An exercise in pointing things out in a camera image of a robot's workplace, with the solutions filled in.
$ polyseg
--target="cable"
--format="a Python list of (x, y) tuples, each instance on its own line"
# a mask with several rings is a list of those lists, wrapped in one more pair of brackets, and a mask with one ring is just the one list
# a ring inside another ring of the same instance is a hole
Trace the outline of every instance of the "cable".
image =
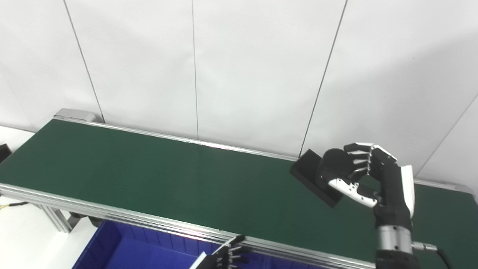
[(3, 209), (5, 207), (9, 207), (9, 206), (20, 206), (20, 205), (24, 205), (24, 204), (28, 204), (28, 202), (13, 202), (13, 203), (1, 205), (0, 209)]
[(436, 253), (442, 258), (448, 269), (453, 269), (453, 265), (443, 249), (439, 248)]

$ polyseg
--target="robotic hand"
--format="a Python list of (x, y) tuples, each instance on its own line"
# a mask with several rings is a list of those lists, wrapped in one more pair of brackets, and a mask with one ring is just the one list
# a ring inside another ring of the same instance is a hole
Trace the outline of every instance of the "robotic hand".
[[(411, 166), (375, 144), (353, 143), (332, 148), (320, 157), (308, 150), (291, 173), (331, 207), (343, 195), (373, 209), (378, 232), (377, 269), (418, 269), (411, 239), (414, 186)], [(380, 190), (359, 184), (369, 175)]]
[(244, 241), (246, 237), (238, 235), (222, 244), (211, 255), (202, 252), (189, 269), (239, 269), (233, 263), (247, 263), (247, 258), (240, 256), (240, 253), (250, 252), (249, 247), (233, 247), (235, 244)]

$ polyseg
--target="black sponge block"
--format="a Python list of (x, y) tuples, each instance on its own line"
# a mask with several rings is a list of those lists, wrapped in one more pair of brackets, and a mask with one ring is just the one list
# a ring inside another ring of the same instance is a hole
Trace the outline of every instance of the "black sponge block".
[(7, 144), (0, 145), (0, 163), (10, 156), (11, 150)]

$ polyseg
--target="white wall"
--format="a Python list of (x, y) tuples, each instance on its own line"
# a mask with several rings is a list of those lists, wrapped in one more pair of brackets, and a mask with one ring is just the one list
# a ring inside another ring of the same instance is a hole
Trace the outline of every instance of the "white wall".
[(477, 11), (350, 0), (304, 148), (374, 142), (416, 174), (478, 93)]
[(195, 1), (199, 139), (296, 156), (344, 3)]
[(31, 130), (20, 119), (26, 116), (38, 130), (63, 107), (99, 114), (62, 1), (0, 2), (0, 75), (6, 82), (0, 81), (0, 92), (12, 95), (0, 104), (19, 117), (12, 124), (2, 116), (0, 125)]
[(197, 138), (191, 0), (66, 2), (105, 121)]
[(418, 173), (419, 178), (467, 185), (478, 193), (478, 99)]
[(91, 82), (63, 1), (2, 1), (0, 125), (37, 130), (67, 107), (291, 156), (368, 141), (478, 191), (474, 169), (443, 172), (478, 156), (476, 105), (455, 125), (478, 93), (474, 0), (66, 4)]

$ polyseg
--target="conveyor leg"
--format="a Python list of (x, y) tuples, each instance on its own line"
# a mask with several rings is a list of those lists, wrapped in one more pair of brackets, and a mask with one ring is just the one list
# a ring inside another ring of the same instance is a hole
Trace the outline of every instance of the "conveyor leg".
[(79, 219), (70, 217), (68, 220), (65, 218), (63, 213), (59, 209), (51, 208), (49, 206), (38, 205), (48, 218), (52, 221), (53, 225), (57, 228), (58, 231), (63, 233), (70, 233), (71, 230), (76, 226)]

